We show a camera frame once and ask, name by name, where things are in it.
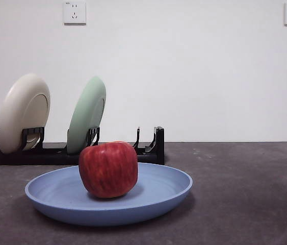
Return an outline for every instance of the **concrete floor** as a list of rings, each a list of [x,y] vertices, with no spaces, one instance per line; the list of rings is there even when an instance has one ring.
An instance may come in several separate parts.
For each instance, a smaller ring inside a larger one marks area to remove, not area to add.
[[[33,208],[27,182],[63,166],[0,166],[0,244],[287,244],[287,142],[166,143],[165,154],[192,177],[190,194],[122,227],[68,225]]]

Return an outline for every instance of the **plate rim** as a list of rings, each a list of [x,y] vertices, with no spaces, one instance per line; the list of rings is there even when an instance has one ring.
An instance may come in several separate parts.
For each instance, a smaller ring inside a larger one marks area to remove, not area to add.
[[[28,198],[34,202],[37,202],[41,205],[45,205],[47,207],[52,207],[52,208],[59,208],[59,209],[64,209],[64,210],[74,210],[74,211],[112,211],[112,210],[125,210],[125,209],[132,209],[132,208],[140,208],[140,207],[147,207],[147,206],[152,206],[152,205],[156,205],[156,204],[160,204],[160,203],[163,203],[163,202],[166,202],[166,201],[169,201],[169,200],[172,200],[172,199],[175,199],[181,195],[183,195],[184,193],[188,192],[192,185],[193,185],[193,179],[191,178],[191,176],[189,174],[187,174],[186,172],[180,170],[180,169],[177,169],[175,167],[170,167],[170,166],[165,166],[165,165],[158,165],[158,164],[153,164],[153,163],[143,163],[143,162],[138,162],[138,164],[142,164],[142,165],[155,165],[155,166],[158,166],[158,167],[166,167],[166,168],[171,168],[175,171],[178,171],[182,174],[184,174],[188,179],[189,179],[189,184],[188,186],[180,191],[179,193],[176,193],[168,198],[163,198],[163,199],[160,199],[159,201],[154,201],[154,202],[151,202],[151,203],[147,203],[147,204],[143,204],[143,205],[135,205],[135,206],[122,206],[122,207],[99,207],[99,208],[79,208],[79,207],[72,207],[72,208],[69,208],[69,207],[63,207],[63,206],[59,206],[59,205],[51,205],[49,204],[48,202],[45,202],[45,201],[42,201],[38,198],[36,198],[35,196],[33,196],[32,194],[30,194],[29,192],[29,186],[34,182],[36,181],[37,179],[45,176],[45,175],[48,175],[48,174],[51,174],[52,172],[56,172],[56,171],[61,171],[61,170],[64,170],[64,169],[67,169],[67,168],[75,168],[75,167],[79,167],[78,165],[76,166],[70,166],[70,167],[64,167],[64,168],[60,168],[60,169],[56,169],[56,170],[53,170],[53,171],[49,171],[47,173],[44,173],[44,174],[41,174],[35,178],[33,178],[31,181],[28,182],[28,184],[26,184],[24,190],[25,190],[25,193],[26,195],[28,196]]]

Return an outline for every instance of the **white plate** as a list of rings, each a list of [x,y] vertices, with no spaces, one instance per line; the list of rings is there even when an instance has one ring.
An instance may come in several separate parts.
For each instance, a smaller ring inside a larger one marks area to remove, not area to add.
[[[50,108],[47,84],[35,74],[17,80],[8,92],[0,110],[0,150],[8,154],[21,147],[23,129],[45,127]],[[27,138],[24,150],[32,148],[40,135]]]
[[[88,130],[99,127],[105,103],[105,85],[100,78],[94,77],[87,83],[76,104],[67,134],[68,154],[77,154],[86,147]]]

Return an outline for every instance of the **cream plate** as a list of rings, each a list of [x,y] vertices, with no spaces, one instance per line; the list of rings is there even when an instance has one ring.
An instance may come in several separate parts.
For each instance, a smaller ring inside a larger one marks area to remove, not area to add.
[[[0,110],[0,150],[8,154],[22,144],[23,129],[45,127],[50,108],[47,84],[35,74],[17,80],[8,92]],[[40,135],[27,138],[24,150],[32,148]]]

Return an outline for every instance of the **plate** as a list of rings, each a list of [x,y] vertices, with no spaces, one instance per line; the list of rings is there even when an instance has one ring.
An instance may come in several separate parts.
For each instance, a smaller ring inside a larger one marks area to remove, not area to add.
[[[118,226],[146,221],[175,208],[187,196],[192,178],[163,165],[139,163],[136,185],[124,196],[98,199],[84,188],[79,167],[40,175],[25,187],[34,207],[44,215],[82,226]]]
[[[50,109],[47,84],[35,74],[19,78],[0,110],[0,151],[8,154],[21,147],[22,130],[45,127]],[[32,148],[40,134],[28,135],[24,150]]]
[[[87,83],[73,112],[67,134],[68,154],[77,154],[87,146],[88,130],[99,127],[105,103],[105,85],[100,78],[94,77]]]

